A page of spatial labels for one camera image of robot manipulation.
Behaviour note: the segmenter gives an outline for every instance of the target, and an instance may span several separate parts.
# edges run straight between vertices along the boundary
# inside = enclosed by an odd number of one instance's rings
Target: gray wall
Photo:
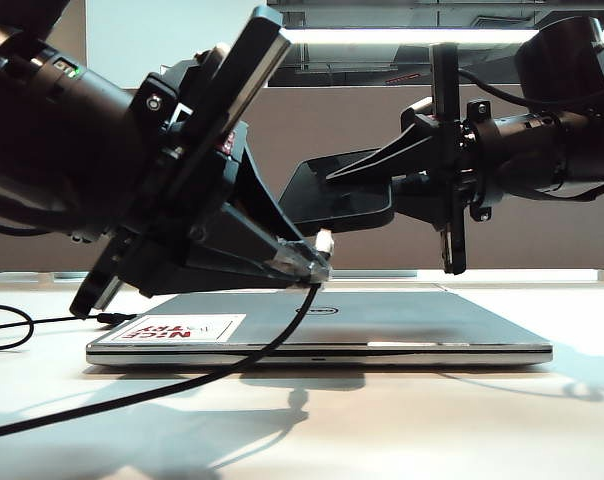
[[[83,3],[74,2],[52,43],[82,56]],[[245,119],[263,178],[279,194],[302,160],[382,145],[399,133],[399,113],[427,87],[265,89]],[[463,100],[481,95],[464,88]],[[494,103],[497,116],[520,110]],[[573,205],[509,199],[486,224],[467,222],[471,268],[604,268],[604,198]],[[339,268],[440,268],[439,236],[430,225],[397,216],[386,227],[336,236]],[[0,235],[0,270],[87,270],[102,245],[62,235]]]

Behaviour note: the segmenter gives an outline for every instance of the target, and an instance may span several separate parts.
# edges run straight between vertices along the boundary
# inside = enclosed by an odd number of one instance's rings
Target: cable connector
[[[124,313],[100,313],[96,320],[100,323],[106,323],[107,325],[120,325],[122,322],[131,320],[137,317],[137,313],[124,314]]]

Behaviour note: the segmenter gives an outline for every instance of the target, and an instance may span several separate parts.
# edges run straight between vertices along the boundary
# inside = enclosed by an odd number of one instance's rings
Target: sticker
[[[145,315],[103,341],[115,343],[226,342],[245,314]]]

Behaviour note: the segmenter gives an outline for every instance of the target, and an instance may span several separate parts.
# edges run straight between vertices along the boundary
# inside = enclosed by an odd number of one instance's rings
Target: black wire
[[[107,400],[105,402],[94,403],[92,405],[85,405],[83,407],[72,408],[63,412],[53,413],[51,415],[44,415],[38,418],[32,418],[28,420],[22,420],[20,422],[10,423],[8,425],[0,426],[0,437],[5,435],[11,435],[13,433],[23,432],[25,430],[31,430],[37,427],[43,427],[45,425],[52,425],[58,422],[65,422],[67,420],[74,420],[76,418],[85,417],[87,415],[93,415],[96,413],[108,412],[117,408],[127,407],[136,403],[145,402],[147,400],[153,400],[155,398],[164,397],[167,395],[173,395],[175,393],[184,392],[192,388],[200,387],[211,383],[220,378],[226,377],[244,368],[250,367],[262,358],[271,354],[277,349],[284,341],[295,331],[297,326],[300,324],[306,312],[309,310],[316,293],[318,292],[320,285],[312,285],[309,289],[304,303],[298,310],[298,313],[293,317],[291,323],[278,335],[271,343],[266,345],[264,348],[257,352],[248,355],[242,360],[232,363],[231,365],[223,366],[211,372],[207,375],[203,375],[198,378],[193,378],[183,382],[174,383],[164,387],[154,388],[133,395],[127,395],[113,400]]]
[[[488,83],[480,80],[475,74],[469,72],[468,70],[464,70],[463,68],[458,69],[458,74],[470,80],[478,87],[480,87],[485,92],[494,95],[505,102],[513,103],[515,105],[520,105],[521,107],[531,107],[531,108],[571,108],[583,106],[585,104],[592,103],[596,100],[599,100],[604,96],[604,89],[599,92],[592,93],[590,95],[586,95],[584,97],[570,98],[565,100],[535,100],[531,98],[523,98],[518,97],[517,95],[512,95],[504,90],[500,90],[499,88],[494,87],[493,85],[489,85]]]
[[[6,345],[0,345],[0,350],[7,350],[9,348],[19,347],[20,345],[28,342],[29,339],[33,336],[33,332],[35,331],[35,322],[31,318],[31,316],[28,313],[23,312],[20,309],[17,309],[14,307],[9,307],[8,305],[0,305],[0,310],[15,313],[16,315],[19,315],[22,318],[24,318],[24,322],[18,322],[16,324],[13,324],[12,326],[27,325],[29,327],[29,329],[27,330],[26,335],[24,335],[24,337],[22,337],[17,342],[7,343]],[[0,328],[8,328],[8,326],[0,325]]]
[[[82,317],[82,318],[76,317],[76,316],[71,316],[71,317],[55,317],[55,318],[43,318],[40,320],[33,320],[28,313],[26,313],[23,310],[20,310],[18,308],[9,307],[8,305],[0,305],[0,310],[6,310],[8,312],[15,313],[17,315],[20,315],[25,320],[23,322],[2,323],[2,324],[0,324],[0,330],[2,330],[4,328],[22,327],[24,325],[29,326],[29,331],[26,333],[26,335],[21,340],[19,340],[16,343],[8,343],[6,345],[0,345],[0,351],[8,350],[10,348],[17,347],[19,345],[26,343],[33,336],[33,327],[39,323],[68,322],[70,320],[87,320],[90,318],[95,318],[100,323],[105,323],[105,324],[114,326],[114,325],[119,325],[120,323],[124,322],[125,320],[130,320],[137,316],[137,314],[135,314],[135,313],[132,313],[132,314],[100,313],[98,315],[88,315],[88,316]]]
[[[29,329],[26,332],[26,334],[24,335],[24,337],[22,337],[17,342],[15,342],[15,343],[7,343],[5,345],[0,345],[0,351],[1,350],[8,350],[8,349],[14,348],[14,347],[18,347],[18,346],[23,345],[26,342],[28,342],[31,339],[31,337],[33,336],[33,332],[35,330],[35,325],[37,325],[39,323],[67,322],[69,320],[83,320],[83,319],[81,319],[79,317],[56,317],[56,318],[43,318],[41,320],[33,320],[33,318],[28,313],[26,313],[23,310],[20,310],[19,308],[9,307],[8,305],[0,305],[0,310],[5,310],[7,312],[15,313],[16,315],[19,315],[22,318],[24,318],[23,322],[2,323],[2,324],[0,324],[0,330],[2,330],[4,328],[22,327],[24,325],[26,325],[26,326],[29,327]],[[86,318],[98,318],[101,315],[121,315],[121,314],[104,314],[104,313],[101,313],[100,315],[89,315]],[[126,318],[132,318],[133,317],[133,315],[122,315],[122,316],[126,317]]]
[[[51,232],[41,228],[15,228],[0,224],[0,233],[3,235],[11,235],[13,237],[35,237],[38,235],[46,235],[47,233]]]

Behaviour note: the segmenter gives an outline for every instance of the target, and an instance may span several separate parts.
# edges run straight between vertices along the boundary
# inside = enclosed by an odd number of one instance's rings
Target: screw
[[[146,99],[146,107],[152,112],[157,112],[160,110],[160,108],[162,108],[162,98],[154,93]]]

